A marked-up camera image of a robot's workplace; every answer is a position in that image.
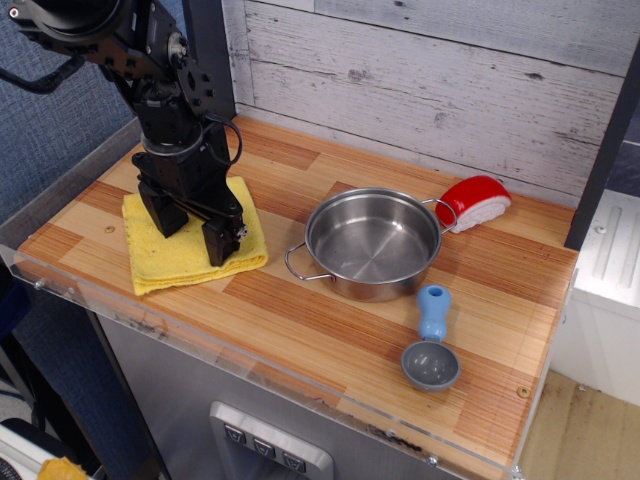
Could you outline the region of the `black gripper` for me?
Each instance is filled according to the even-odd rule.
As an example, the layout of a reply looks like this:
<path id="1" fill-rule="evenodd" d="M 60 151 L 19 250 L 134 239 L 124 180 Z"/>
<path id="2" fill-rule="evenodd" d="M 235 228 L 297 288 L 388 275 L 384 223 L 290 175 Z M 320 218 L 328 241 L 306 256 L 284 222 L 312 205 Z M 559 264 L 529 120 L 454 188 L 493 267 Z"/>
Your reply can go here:
<path id="1" fill-rule="evenodd" d="M 188 147 L 146 142 L 133 157 L 138 191 L 157 230 L 171 237 L 188 223 L 188 213 L 207 220 L 202 232 L 213 267 L 238 251 L 248 234 L 243 207 L 227 183 L 236 159 L 229 152 L 226 127 L 220 122 L 202 127 Z"/>

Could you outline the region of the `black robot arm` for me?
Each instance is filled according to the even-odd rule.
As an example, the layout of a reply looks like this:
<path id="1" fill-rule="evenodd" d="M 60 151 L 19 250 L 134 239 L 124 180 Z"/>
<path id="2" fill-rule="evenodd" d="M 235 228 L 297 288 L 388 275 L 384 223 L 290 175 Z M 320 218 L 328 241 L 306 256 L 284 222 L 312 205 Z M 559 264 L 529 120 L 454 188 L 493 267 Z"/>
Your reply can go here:
<path id="1" fill-rule="evenodd" d="M 132 162 L 156 228 L 170 237 L 190 215 L 198 217 L 209 262 L 222 265 L 247 234 L 227 184 L 239 159 L 227 143 L 234 125 L 220 113 L 212 77 L 191 56 L 173 16 L 158 1 L 13 1 L 9 16 L 29 40 L 68 59 L 38 80 L 7 71 L 2 79 L 49 94 L 85 62 L 99 65 L 141 126 L 144 150 Z"/>

